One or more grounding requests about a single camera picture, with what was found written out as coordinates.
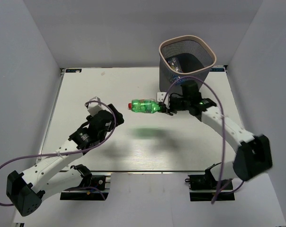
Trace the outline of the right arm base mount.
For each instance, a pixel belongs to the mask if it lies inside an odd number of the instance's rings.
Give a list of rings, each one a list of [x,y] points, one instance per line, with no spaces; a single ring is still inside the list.
[[[205,175],[188,175],[185,183],[189,186],[190,201],[211,201],[215,195],[217,181],[207,180]],[[233,190],[231,180],[222,180],[220,187],[222,188],[225,184],[227,186],[219,193],[217,201],[234,201],[234,193],[230,193]]]

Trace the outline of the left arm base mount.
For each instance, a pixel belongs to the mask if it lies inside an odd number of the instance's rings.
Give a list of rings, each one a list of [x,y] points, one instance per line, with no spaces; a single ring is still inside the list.
[[[110,173],[92,172],[90,181],[60,194],[62,201],[105,201],[109,195]]]

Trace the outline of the clear bottle blue label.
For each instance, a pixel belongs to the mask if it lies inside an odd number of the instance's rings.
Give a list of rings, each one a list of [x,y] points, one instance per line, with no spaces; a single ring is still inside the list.
[[[189,80],[189,78],[179,76],[179,75],[171,75],[169,77],[170,84],[174,84],[174,86],[180,86],[185,81]]]

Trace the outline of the green bottle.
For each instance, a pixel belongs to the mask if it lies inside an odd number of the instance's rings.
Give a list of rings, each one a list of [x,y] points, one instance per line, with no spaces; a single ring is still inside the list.
[[[153,99],[134,99],[130,103],[132,104],[130,110],[135,113],[153,114],[161,109],[159,103]]]

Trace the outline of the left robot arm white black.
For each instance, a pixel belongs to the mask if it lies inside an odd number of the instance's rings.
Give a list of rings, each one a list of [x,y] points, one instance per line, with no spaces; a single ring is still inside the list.
[[[91,185],[90,170],[70,163],[84,156],[88,149],[101,144],[106,134],[124,123],[123,115],[109,104],[110,111],[99,110],[87,116],[83,123],[56,150],[53,157],[21,173],[11,172],[7,177],[6,195],[23,217],[36,211],[44,200],[69,188],[86,189]]]

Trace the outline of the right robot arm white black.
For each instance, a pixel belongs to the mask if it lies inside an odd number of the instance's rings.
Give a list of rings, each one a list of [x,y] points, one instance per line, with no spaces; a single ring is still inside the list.
[[[195,81],[186,81],[181,88],[181,95],[157,93],[156,100],[160,102],[162,112],[188,111],[222,136],[235,152],[233,161],[214,164],[205,170],[208,187],[215,189],[223,180],[233,178],[249,181],[272,168],[270,142],[265,135],[256,136],[223,116],[214,101],[202,98]]]

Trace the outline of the clear bottle yellow label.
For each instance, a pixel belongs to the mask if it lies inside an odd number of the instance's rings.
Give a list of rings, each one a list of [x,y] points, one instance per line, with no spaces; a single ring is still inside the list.
[[[169,66],[176,72],[182,73],[182,67],[177,57],[170,57],[167,59]]]

